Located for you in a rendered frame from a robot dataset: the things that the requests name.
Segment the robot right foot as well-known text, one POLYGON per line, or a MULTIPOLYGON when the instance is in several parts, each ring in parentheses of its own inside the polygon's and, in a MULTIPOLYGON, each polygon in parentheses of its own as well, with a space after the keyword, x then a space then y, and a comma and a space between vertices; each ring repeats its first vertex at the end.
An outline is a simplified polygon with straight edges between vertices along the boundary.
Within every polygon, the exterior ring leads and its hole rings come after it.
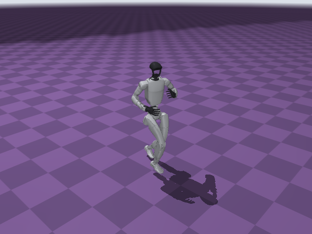
POLYGON ((158 164, 154 165, 154 164, 153 164, 153 161, 151 161, 150 165, 151 165, 151 166, 154 168, 154 170, 157 171, 158 173, 162 174, 162 173, 164 172, 163 169, 162 169, 158 164))

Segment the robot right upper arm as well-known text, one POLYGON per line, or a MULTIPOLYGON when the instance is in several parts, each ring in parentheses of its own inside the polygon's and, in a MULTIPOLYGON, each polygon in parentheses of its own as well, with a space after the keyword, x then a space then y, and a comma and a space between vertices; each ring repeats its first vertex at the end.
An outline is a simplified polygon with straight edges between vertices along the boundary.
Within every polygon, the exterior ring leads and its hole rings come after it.
POLYGON ((132 96, 134 96, 136 99, 139 99, 138 95, 140 95, 141 92, 147 88, 147 86, 148 86, 148 81, 145 80, 145 81, 139 82, 138 87, 136 88, 132 96))

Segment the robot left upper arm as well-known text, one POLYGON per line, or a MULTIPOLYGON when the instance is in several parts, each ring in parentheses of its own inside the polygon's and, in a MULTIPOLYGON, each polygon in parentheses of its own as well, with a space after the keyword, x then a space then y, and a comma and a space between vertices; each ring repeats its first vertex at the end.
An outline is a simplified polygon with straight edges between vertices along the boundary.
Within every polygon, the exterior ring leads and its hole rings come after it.
POLYGON ((167 86, 169 89, 171 89, 172 91, 175 90, 173 84, 167 79, 167 78, 163 78, 165 81, 165 86, 167 86))

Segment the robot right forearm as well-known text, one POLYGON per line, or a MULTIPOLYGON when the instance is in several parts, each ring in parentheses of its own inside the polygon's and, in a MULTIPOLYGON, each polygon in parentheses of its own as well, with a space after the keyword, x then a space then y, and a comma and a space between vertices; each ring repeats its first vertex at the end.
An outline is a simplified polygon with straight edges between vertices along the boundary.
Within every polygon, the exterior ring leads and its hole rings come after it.
POLYGON ((133 104, 135 104, 136 106, 138 106, 141 110, 145 111, 145 108, 146 108, 146 107, 143 107, 144 104, 143 104, 142 102, 140 102, 139 99, 136 99, 134 96, 132 96, 131 100, 132 100, 133 104))

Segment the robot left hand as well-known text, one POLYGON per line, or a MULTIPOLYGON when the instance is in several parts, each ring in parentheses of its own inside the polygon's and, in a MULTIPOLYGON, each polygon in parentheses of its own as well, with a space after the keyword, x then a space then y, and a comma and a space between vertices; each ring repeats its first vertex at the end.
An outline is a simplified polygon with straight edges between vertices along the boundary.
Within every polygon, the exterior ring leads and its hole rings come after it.
POLYGON ((175 98, 176 97, 176 93, 173 92, 171 89, 168 89, 169 91, 166 91, 166 92, 170 92, 170 93, 167 93, 167 94, 171 94, 171 95, 168 95, 168 96, 171 96, 169 98, 175 98))

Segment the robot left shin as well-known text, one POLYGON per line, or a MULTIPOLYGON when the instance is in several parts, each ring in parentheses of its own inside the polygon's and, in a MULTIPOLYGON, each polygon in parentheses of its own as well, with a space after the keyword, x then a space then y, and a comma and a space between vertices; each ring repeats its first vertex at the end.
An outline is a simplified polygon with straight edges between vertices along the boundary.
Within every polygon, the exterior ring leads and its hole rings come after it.
POLYGON ((148 149, 148 150, 149 150, 149 149, 154 149, 155 146, 156 146, 156 140, 155 140, 150 146, 148 146, 147 149, 148 149))

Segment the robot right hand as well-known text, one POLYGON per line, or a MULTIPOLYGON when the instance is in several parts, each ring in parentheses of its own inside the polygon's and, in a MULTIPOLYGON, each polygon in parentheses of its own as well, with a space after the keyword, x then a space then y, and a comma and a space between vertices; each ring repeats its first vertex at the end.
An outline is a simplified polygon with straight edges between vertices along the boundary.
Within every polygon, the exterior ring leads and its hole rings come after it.
POLYGON ((143 107, 146 107, 145 108, 146 112, 148 112, 149 114, 154 115, 154 116, 158 116, 157 114, 159 114, 159 112, 160 112, 160 111, 155 111, 155 110, 160 110, 160 109, 154 109, 153 108, 153 107, 156 107, 156 106, 148 107, 148 106, 144 105, 143 107))

